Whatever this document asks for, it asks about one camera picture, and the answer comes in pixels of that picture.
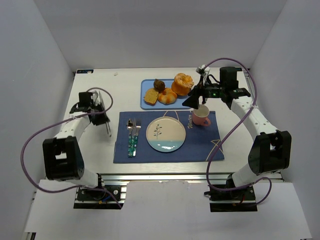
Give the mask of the round orange white bun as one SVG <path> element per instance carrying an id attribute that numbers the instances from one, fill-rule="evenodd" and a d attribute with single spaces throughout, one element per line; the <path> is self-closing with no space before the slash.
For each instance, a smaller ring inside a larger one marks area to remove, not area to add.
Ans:
<path id="1" fill-rule="evenodd" d="M 177 98 L 178 95 L 171 88 L 165 88 L 163 92 L 158 95 L 158 101 L 164 105 L 175 103 Z"/>

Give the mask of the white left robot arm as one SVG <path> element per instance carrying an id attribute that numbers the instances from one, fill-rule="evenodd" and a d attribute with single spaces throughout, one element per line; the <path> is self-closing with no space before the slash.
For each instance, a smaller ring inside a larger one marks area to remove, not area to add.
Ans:
<path id="1" fill-rule="evenodd" d="M 46 177 L 49 180 L 101 189 L 101 176 L 85 167 L 79 140 L 89 125 L 105 125 L 106 133 L 111 137 L 110 119 L 99 91 L 80 92 L 78 98 L 78 103 L 69 111 L 70 119 L 59 133 L 42 143 Z"/>

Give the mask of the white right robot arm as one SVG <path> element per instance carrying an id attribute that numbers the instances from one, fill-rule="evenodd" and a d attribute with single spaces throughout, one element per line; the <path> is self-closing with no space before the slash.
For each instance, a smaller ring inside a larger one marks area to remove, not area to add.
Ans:
<path id="1" fill-rule="evenodd" d="M 221 99 L 236 114 L 252 137 L 253 145 L 248 154 L 248 163 L 234 172 L 227 180 L 228 191 L 246 188 L 269 173 L 288 168 L 292 137 L 288 131 L 280 131 L 272 125 L 257 108 L 254 97 L 244 87 L 239 87 L 236 67 L 222 67 L 219 81 L 209 79 L 209 67 L 196 69 L 199 82 L 188 93 L 183 106 L 200 108 L 199 98 Z"/>

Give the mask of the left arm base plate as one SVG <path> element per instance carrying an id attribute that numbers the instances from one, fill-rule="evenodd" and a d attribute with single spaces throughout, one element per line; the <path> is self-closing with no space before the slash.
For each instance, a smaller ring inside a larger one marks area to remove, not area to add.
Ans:
<path id="1" fill-rule="evenodd" d="M 125 202 L 125 187 L 121 185 L 109 184 L 104 186 L 109 191 L 121 207 Z M 110 194 L 102 191 L 94 191 L 85 188 L 78 188 L 75 194 L 73 204 L 74 209 L 82 210 L 119 210 L 119 206 L 110 196 Z"/>

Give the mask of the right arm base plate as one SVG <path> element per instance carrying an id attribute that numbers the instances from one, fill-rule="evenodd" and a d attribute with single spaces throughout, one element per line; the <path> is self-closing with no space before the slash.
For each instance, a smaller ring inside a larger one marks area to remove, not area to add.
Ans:
<path id="1" fill-rule="evenodd" d="M 234 191 L 218 191 L 209 187 L 204 192 L 209 198 L 212 213 L 257 212 L 256 195 L 252 186 Z"/>

